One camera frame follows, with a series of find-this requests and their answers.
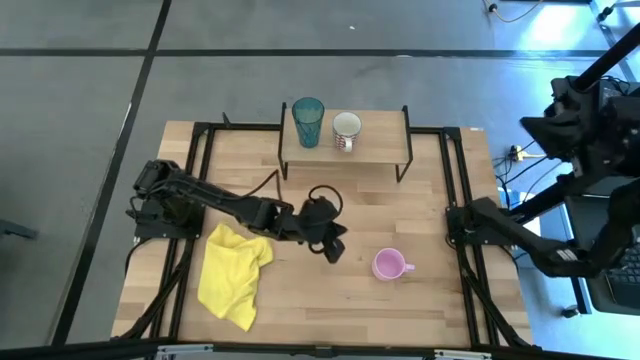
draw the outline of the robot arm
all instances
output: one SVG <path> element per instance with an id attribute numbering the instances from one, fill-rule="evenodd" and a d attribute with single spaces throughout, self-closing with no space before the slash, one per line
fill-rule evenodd
<path id="1" fill-rule="evenodd" d="M 281 200 L 237 195 L 213 184 L 198 180 L 176 163 L 167 160 L 149 161 L 134 185 L 136 197 L 155 201 L 160 211 L 154 214 L 165 224 L 188 228 L 193 222 L 194 209 L 209 206 L 232 215 L 238 223 L 252 232 L 282 241 L 307 242 L 316 254 L 324 253 L 330 263 L 336 263 L 344 252 L 344 244 L 338 237 L 347 229 L 333 220 L 339 211 L 324 197 L 306 200 L 298 215 L 293 205 Z M 149 216 L 135 209 L 130 215 L 138 225 Z M 322 244 L 319 250 L 312 246 Z"/>
<path id="2" fill-rule="evenodd" d="M 640 179 L 617 188 L 610 197 L 609 219 L 589 250 L 545 239 L 513 221 L 489 198 L 472 201 L 463 210 L 453 236 L 473 236 L 488 227 L 531 255 L 540 271 L 551 277 L 595 277 L 616 267 L 625 249 L 635 242 L 633 226 L 640 224 Z"/>

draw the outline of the mug handle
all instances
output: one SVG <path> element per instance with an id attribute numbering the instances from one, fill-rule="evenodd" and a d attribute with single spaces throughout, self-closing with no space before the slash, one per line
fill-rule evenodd
<path id="1" fill-rule="evenodd" d="M 353 139 L 344 138 L 344 151 L 351 152 L 353 150 Z"/>

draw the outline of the yellow cloth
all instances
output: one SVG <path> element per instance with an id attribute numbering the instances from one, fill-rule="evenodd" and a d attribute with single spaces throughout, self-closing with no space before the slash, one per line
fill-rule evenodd
<path id="1" fill-rule="evenodd" d="M 227 225 L 218 225 L 207 239 L 198 300 L 213 315 L 248 331 L 256 318 L 260 267 L 272 261 L 269 239 L 247 240 Z"/>

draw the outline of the wire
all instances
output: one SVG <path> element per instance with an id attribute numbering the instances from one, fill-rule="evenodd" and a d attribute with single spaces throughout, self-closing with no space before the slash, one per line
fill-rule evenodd
<path id="1" fill-rule="evenodd" d="M 487 5 L 487 10 L 489 10 L 490 13 L 496 14 L 498 19 L 500 19 L 502 22 L 512 23 L 512 22 L 518 21 L 518 20 L 522 19 L 523 17 L 529 15 L 529 13 L 532 12 L 535 8 L 537 8 L 538 5 L 542 4 L 543 1 L 544 0 L 539 0 L 535 5 L 533 5 L 531 7 L 531 9 L 527 10 L 527 12 L 525 12 L 524 14 L 518 16 L 515 19 L 511 19 L 511 20 L 506 20 L 505 18 L 502 17 L 502 15 L 500 15 L 500 13 L 498 12 L 498 5 L 492 4 L 489 0 L 484 0 L 484 3 Z"/>
<path id="2" fill-rule="evenodd" d="M 507 189 L 507 176 L 509 175 L 509 173 L 511 172 L 511 169 L 513 168 L 513 160 L 510 158 L 511 157 L 517 157 L 519 153 L 527 150 L 531 145 L 533 145 L 536 141 L 532 140 L 530 143 L 528 143 L 525 147 L 523 147 L 522 149 L 515 151 L 513 154 L 511 153 L 511 151 L 509 151 L 509 153 L 507 155 L 505 155 L 503 158 L 493 158 L 492 161 L 495 160 L 499 160 L 502 159 L 502 161 L 500 163 L 498 163 L 497 165 L 494 166 L 494 169 L 497 168 L 498 166 L 505 164 L 505 172 L 504 174 L 500 174 L 500 175 L 496 175 L 496 179 L 498 179 L 500 181 L 500 184 L 502 186 L 502 190 L 504 191 L 504 196 L 505 199 L 507 200 L 507 209 L 511 208 L 511 198 L 509 196 L 509 190 Z"/>
<path id="3" fill-rule="evenodd" d="M 129 198 L 129 205 L 131 206 L 131 215 L 133 217 L 133 221 L 135 223 L 138 223 L 138 209 L 136 209 L 135 204 L 133 203 L 133 200 L 135 200 L 137 198 L 137 196 L 132 196 Z"/>
<path id="4" fill-rule="evenodd" d="M 540 180 L 544 179 L 545 176 L 549 175 L 549 173 L 551 173 L 553 170 L 555 170 L 556 168 L 558 168 L 558 166 L 562 165 L 562 162 L 557 163 L 554 167 L 552 167 L 551 169 L 547 170 L 547 172 L 545 172 L 544 174 L 542 174 L 542 176 L 540 176 L 538 178 L 538 180 L 536 180 L 533 185 L 531 185 L 531 187 L 529 188 L 529 190 L 527 190 L 527 193 L 524 195 L 524 198 L 522 198 L 522 201 L 514 204 L 513 206 L 519 205 L 522 202 L 526 202 L 527 201 L 527 197 L 529 197 L 529 194 L 531 194 L 531 191 L 533 191 L 533 188 L 538 185 L 538 183 L 540 182 Z"/>
<path id="5" fill-rule="evenodd" d="M 315 223 L 306 224 L 307 226 L 318 226 L 318 225 L 322 225 L 322 224 L 328 224 L 328 223 L 332 222 L 333 220 L 337 219 L 338 216 L 340 216 L 340 214 L 342 214 L 342 208 L 344 207 L 344 201 L 342 200 L 342 195 L 340 195 L 338 190 L 336 190 L 333 186 L 318 185 L 318 186 L 313 187 L 311 190 L 309 190 L 309 194 L 307 195 L 307 197 L 310 200 L 319 199 L 319 198 L 314 198 L 313 196 L 311 196 L 313 194 L 313 192 L 318 190 L 318 189 L 328 189 L 328 190 L 333 191 L 333 193 L 336 194 L 336 196 L 338 197 L 338 202 L 340 204 L 340 207 L 338 207 L 338 212 L 334 216 L 331 216 L 331 217 L 327 218 L 326 220 L 321 220 L 321 221 L 317 221 Z"/>
<path id="6" fill-rule="evenodd" d="M 135 244 L 131 250 L 129 250 L 129 253 L 127 254 L 127 260 L 125 260 L 124 262 L 124 275 L 127 276 L 127 272 L 129 271 L 129 262 L 131 262 L 131 256 L 133 255 L 133 253 L 136 251 L 137 248 L 139 248 L 140 246 L 146 244 L 149 240 L 151 239 L 146 239 L 146 240 L 142 240 L 140 239 L 140 242 Z"/>
<path id="7" fill-rule="evenodd" d="M 507 184 L 502 180 L 501 177 L 496 176 L 496 179 L 500 180 L 500 184 L 502 184 L 502 191 L 504 191 L 504 196 L 507 200 L 507 209 L 511 209 L 511 199 L 509 198 L 509 191 L 507 189 Z"/>
<path id="8" fill-rule="evenodd" d="M 527 166 L 524 170 L 520 171 L 516 176 L 514 176 L 513 178 L 511 178 L 511 180 L 509 180 L 509 181 L 505 181 L 505 184 L 508 184 L 508 183 L 512 182 L 513 180 L 515 180 L 515 179 L 519 178 L 522 174 L 524 174 L 525 172 L 529 171 L 529 169 L 531 169 L 532 167 L 534 167 L 534 166 L 536 166 L 536 165 L 540 164 L 541 162 L 543 162 L 543 161 L 547 160 L 547 158 L 548 158 L 548 156 L 545 156 L 545 157 L 543 157 L 542 159 L 540 159 L 540 160 L 536 161 L 535 163 L 533 163 L 533 164 L 531 164 L 531 165 Z"/>

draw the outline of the concrete floor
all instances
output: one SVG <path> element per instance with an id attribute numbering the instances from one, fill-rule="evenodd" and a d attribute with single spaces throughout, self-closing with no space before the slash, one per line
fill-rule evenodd
<path id="1" fill-rule="evenodd" d="M 160 6 L 161 0 L 55 5 L 2 0 L 0 48 L 146 48 Z M 500 2 L 509 18 L 529 6 Z M 638 15 L 615 13 L 607 25 L 621 36 Z M 508 25 L 488 18 L 480 0 L 183 0 L 173 2 L 160 47 L 604 50 L 608 45 L 591 9 L 577 4 L 543 4 Z M 500 156 L 513 143 L 529 143 L 518 120 L 548 105 L 549 81 L 579 74 L 593 60 L 156 58 L 70 341 L 109 336 L 134 228 L 124 210 L 141 166 L 157 153 L 165 121 L 220 121 L 225 111 L 235 122 L 276 122 L 278 104 L 301 96 L 338 108 L 388 110 L 407 104 L 416 125 L 485 128 L 492 154 Z M 2 348 L 49 339 L 141 63 L 137 57 L 0 57 L 0 218 L 40 231 L 36 242 L 12 237 L 0 242 Z M 640 76 L 640 61 L 632 57 L 629 63 Z M 623 76 L 619 68 L 612 74 Z M 534 168 L 514 189 L 526 191 L 552 165 Z M 537 189 L 552 181 L 546 177 Z M 539 280 L 536 271 L 521 275 L 536 344 L 632 356 L 624 344 L 633 344 L 640 320 L 610 314 L 559 318 L 557 307 L 574 301 L 570 287 L 563 280 L 547 285 L 549 279 Z M 617 328 L 618 320 L 626 331 Z"/>

